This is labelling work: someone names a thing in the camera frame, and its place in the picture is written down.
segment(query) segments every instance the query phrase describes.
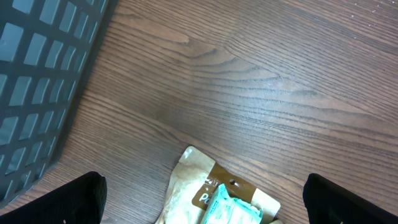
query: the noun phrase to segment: wooden table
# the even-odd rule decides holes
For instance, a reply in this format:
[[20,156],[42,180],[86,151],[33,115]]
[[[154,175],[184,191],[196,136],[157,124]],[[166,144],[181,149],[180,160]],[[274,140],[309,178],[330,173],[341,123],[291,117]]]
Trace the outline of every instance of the wooden table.
[[398,3],[120,0],[59,164],[14,209],[96,170],[103,223],[153,223],[194,145],[308,223],[316,172],[398,214]]

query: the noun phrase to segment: turquoise plastic package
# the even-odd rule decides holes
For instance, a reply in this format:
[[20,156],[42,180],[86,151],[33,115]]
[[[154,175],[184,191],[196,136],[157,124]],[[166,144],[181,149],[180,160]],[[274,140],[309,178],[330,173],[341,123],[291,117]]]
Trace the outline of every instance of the turquoise plastic package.
[[259,224],[261,219],[262,210],[241,199],[231,198],[225,184],[220,184],[200,224]]

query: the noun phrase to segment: crumpled plastic wrapper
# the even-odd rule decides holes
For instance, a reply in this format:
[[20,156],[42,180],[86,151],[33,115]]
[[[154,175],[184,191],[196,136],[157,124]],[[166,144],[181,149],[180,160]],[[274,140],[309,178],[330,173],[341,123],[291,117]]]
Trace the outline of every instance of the crumpled plastic wrapper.
[[220,184],[225,184],[231,197],[262,210],[261,224],[274,220],[280,208],[278,201],[190,146],[172,172],[164,208],[155,224],[200,224],[211,196]]

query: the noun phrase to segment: teal wrapper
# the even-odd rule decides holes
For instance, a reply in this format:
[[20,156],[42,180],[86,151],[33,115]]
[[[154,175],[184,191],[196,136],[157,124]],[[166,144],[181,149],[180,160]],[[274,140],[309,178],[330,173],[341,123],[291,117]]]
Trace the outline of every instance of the teal wrapper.
[[213,193],[200,224],[259,224],[262,210],[238,198],[231,198],[221,184]]

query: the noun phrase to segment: brown label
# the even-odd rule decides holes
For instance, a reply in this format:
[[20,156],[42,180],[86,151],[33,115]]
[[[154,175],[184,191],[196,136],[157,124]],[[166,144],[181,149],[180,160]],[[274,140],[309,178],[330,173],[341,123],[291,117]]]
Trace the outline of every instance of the brown label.
[[255,186],[240,177],[230,174],[226,169],[216,163],[209,173],[200,190],[192,199],[192,204],[206,210],[213,192],[220,184],[225,184],[230,197],[236,197],[251,203]]

